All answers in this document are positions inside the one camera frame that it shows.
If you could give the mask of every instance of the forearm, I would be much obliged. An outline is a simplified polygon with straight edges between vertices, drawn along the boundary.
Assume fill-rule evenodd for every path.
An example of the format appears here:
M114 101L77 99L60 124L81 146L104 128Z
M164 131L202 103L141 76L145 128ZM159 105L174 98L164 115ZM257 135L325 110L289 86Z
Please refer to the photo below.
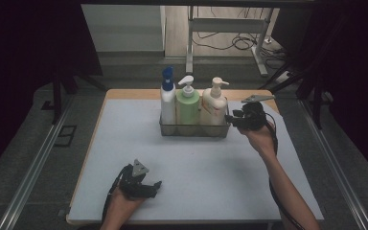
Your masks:
M262 153L261 157L267 167L273 189L285 209L305 229L319 229L310 207L288 178L275 154Z

